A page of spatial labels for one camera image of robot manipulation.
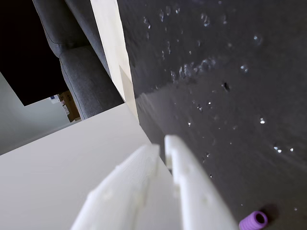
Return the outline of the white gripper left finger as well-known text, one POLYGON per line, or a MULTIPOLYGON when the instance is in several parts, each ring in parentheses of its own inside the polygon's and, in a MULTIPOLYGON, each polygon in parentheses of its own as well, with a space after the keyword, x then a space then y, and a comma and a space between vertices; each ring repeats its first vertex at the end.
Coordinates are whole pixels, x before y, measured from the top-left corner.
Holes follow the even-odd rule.
POLYGON ((160 147, 143 145, 94 189, 81 208, 73 230, 133 230, 156 175, 160 147))

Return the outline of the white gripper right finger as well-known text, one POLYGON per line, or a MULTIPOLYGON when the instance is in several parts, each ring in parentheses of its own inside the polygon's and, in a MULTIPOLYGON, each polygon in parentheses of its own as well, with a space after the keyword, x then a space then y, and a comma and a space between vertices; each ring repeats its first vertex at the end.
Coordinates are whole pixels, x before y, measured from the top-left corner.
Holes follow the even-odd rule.
POLYGON ((238 224, 211 178, 185 142, 165 136, 165 164, 172 170, 184 230, 237 230, 238 224))

